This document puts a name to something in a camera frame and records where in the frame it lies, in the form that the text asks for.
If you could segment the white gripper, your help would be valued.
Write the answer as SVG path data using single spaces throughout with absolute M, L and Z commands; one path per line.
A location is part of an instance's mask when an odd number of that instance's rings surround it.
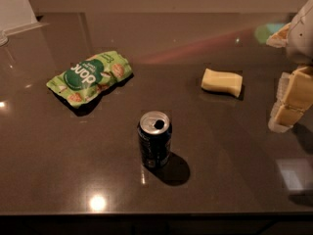
M 266 44 L 285 48 L 288 58 L 296 64 L 313 64 L 313 0 L 308 0 L 291 23 L 270 35 Z M 278 83 L 268 127 L 284 133 L 303 117 L 313 105 L 313 67 L 298 66 L 292 73 L 283 72 Z

